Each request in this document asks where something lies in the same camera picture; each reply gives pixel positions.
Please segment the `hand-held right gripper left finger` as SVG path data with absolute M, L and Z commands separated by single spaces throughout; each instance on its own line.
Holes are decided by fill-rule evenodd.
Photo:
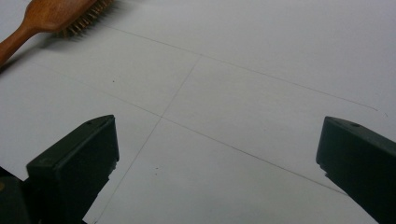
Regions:
M 27 164 L 43 224 L 81 224 L 120 159 L 115 117 L 91 119 Z

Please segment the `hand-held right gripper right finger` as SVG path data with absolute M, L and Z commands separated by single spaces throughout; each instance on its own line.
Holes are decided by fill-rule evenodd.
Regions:
M 316 162 L 379 224 L 396 224 L 396 143 L 357 123 L 327 117 Z

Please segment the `wooden hairbrush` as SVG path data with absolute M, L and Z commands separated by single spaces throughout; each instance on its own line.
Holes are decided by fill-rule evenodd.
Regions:
M 20 26 L 0 43 L 0 67 L 31 37 L 40 33 L 78 35 L 114 0 L 32 0 Z

